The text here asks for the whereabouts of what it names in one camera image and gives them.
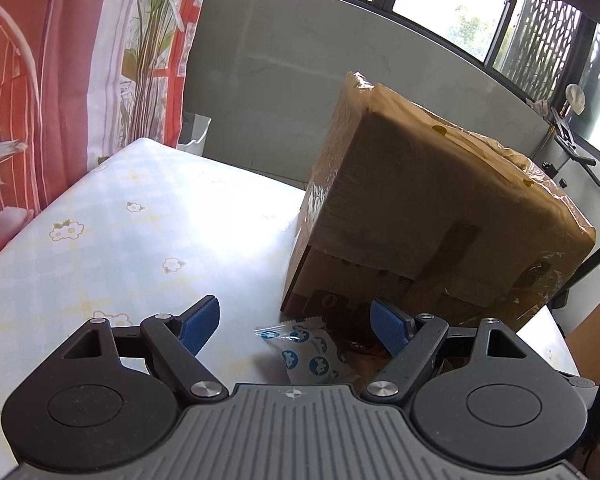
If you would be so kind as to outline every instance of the white wall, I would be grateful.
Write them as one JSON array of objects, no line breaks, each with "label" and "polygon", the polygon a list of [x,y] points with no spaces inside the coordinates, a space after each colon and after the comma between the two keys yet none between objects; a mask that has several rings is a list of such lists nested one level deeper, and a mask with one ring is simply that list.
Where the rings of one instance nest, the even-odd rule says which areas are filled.
[{"label": "white wall", "polygon": [[547,128],[461,57],[339,0],[205,0],[184,109],[212,118],[205,156],[302,187],[348,71],[527,154]]},{"label": "white wall", "polygon": [[[578,148],[577,152],[588,155],[582,148]],[[548,161],[558,168],[566,158],[560,146],[551,141],[536,157],[536,164],[539,166],[544,161]],[[592,169],[600,179],[600,162]],[[561,178],[568,184],[565,192],[596,228],[595,250],[600,247],[600,188],[593,183],[581,165],[572,160],[563,166],[554,180],[558,182]],[[598,306],[598,303],[600,303],[600,270],[596,269],[570,290],[567,305],[563,309],[555,310],[554,317],[562,329],[569,333]]]}]

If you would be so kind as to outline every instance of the trash bin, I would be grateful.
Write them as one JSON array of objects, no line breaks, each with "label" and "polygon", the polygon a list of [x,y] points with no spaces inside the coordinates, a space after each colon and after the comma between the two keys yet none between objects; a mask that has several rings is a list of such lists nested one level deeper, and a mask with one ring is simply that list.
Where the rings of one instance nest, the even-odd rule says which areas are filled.
[{"label": "trash bin", "polygon": [[202,156],[205,149],[206,131],[211,118],[197,114],[182,113],[182,129],[177,148],[192,155]]}]

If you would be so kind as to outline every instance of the gray gripper base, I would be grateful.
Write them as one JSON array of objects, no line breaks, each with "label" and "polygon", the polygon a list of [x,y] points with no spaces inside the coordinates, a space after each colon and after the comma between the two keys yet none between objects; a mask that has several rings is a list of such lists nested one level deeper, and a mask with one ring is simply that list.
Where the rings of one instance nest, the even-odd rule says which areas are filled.
[{"label": "gray gripper base", "polygon": [[[219,404],[189,408],[156,449],[115,469],[50,473],[22,465],[8,480],[485,480],[439,457],[402,412],[353,396],[348,386],[240,384]],[[507,480],[583,478],[566,462]]]}]

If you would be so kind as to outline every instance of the ribbed plastic surface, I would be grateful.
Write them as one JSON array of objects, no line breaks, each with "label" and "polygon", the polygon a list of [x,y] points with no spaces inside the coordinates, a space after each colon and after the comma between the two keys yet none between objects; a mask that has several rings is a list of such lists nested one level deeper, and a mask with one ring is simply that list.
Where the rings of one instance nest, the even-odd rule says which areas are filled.
[{"label": "ribbed plastic surface", "polygon": [[213,298],[182,325],[180,341],[190,354],[198,355],[220,322],[220,305]]},{"label": "ribbed plastic surface", "polygon": [[[8,480],[72,477],[25,465]],[[357,400],[348,386],[240,385],[217,405],[190,408],[173,435],[137,461],[82,480],[482,480],[436,456],[392,406]],[[569,480],[558,464],[509,480]]]},{"label": "ribbed plastic surface", "polygon": [[371,303],[371,328],[389,353],[396,357],[407,346],[407,330],[400,319],[378,300]]}]

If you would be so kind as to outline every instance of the snack packet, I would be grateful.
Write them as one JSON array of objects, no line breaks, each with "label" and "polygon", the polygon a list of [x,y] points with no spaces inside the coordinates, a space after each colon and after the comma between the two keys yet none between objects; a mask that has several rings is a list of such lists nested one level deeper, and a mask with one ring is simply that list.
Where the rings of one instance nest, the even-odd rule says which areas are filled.
[{"label": "snack packet", "polygon": [[320,317],[285,321],[254,332],[280,355],[291,384],[350,383],[358,377]]}]

